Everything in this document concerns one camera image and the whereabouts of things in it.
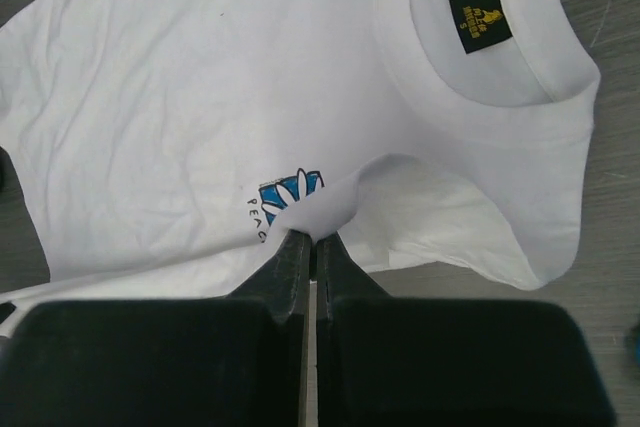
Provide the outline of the blue t-shirt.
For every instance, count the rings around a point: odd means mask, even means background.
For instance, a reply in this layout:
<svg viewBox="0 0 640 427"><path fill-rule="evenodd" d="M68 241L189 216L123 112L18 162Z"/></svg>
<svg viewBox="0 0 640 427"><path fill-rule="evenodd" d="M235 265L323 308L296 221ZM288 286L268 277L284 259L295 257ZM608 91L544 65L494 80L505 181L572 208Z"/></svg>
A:
<svg viewBox="0 0 640 427"><path fill-rule="evenodd" d="M636 368L640 366L640 322L637 321L628 331L626 346L630 361Z"/></svg>

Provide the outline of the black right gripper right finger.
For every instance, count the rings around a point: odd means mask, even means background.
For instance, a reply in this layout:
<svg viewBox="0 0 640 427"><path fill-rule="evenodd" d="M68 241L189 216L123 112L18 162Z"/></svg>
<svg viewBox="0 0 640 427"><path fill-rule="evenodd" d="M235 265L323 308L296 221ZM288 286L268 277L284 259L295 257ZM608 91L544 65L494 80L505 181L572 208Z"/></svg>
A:
<svg viewBox="0 0 640 427"><path fill-rule="evenodd" d="M387 293L330 236L316 248L322 426L612 426L582 331L545 302Z"/></svg>

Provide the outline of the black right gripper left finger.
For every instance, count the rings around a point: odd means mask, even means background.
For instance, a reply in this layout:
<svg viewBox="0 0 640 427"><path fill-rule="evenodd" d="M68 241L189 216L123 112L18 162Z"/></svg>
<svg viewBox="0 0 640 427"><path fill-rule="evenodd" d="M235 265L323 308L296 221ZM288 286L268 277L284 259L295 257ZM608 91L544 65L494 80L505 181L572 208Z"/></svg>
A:
<svg viewBox="0 0 640 427"><path fill-rule="evenodd" d="M1 354L5 426L300 426L311 239L223 297L59 301Z"/></svg>

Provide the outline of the white flower print t-shirt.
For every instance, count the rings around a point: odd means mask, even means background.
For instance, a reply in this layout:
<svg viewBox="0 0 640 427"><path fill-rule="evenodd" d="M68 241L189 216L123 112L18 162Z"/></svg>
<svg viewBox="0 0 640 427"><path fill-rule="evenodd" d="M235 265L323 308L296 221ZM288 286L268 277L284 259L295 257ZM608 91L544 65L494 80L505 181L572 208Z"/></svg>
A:
<svg viewBox="0 0 640 427"><path fill-rule="evenodd" d="M540 288L576 258L599 82L560 0L35 0L1 30L1 145L51 280L1 332L223 295L291 229Z"/></svg>

